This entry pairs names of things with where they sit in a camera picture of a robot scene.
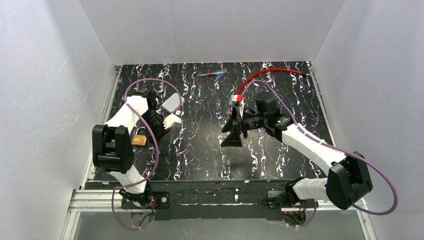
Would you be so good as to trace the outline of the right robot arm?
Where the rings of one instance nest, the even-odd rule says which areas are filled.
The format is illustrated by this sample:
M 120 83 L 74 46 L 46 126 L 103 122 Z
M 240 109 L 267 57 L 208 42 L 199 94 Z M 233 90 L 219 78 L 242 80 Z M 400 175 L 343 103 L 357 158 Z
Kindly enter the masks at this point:
M 271 92 L 261 92 L 255 98 L 257 110 L 245 109 L 244 97 L 232 95 L 231 114 L 222 128 L 228 135 L 221 147 L 242 147 L 242 139 L 250 130 L 264 129 L 271 137 L 288 145 L 326 172 L 325 178 L 298 178 L 285 186 L 283 193 L 269 197 L 268 205 L 295 204 L 304 200 L 330 201 L 346 210 L 373 190 L 367 164 L 354 156 L 326 146 L 320 139 L 293 119 L 284 115 Z

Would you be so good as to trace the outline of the brass padlock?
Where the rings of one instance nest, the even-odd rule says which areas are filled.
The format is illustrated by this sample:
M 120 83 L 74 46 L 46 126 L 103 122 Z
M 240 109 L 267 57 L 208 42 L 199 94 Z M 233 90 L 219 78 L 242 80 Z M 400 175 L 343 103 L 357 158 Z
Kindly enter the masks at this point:
M 147 144 L 147 140 L 145 135 L 136 134 L 133 136 L 131 144 L 137 147 L 144 147 Z

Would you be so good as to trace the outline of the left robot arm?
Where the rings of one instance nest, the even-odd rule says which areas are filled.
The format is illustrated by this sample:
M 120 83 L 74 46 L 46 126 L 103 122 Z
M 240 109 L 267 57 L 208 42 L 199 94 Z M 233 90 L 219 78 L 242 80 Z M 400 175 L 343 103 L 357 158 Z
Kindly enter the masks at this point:
M 174 114 L 164 117 L 157 113 L 158 96 L 153 91 L 135 93 L 126 98 L 124 105 L 105 124 L 92 129 L 92 161 L 95 167 L 115 177 L 122 189 L 120 195 L 141 208 L 154 201 L 148 180 L 134 165 L 131 130 L 140 118 L 151 130 L 150 140 L 157 143 L 175 123 L 181 120 Z

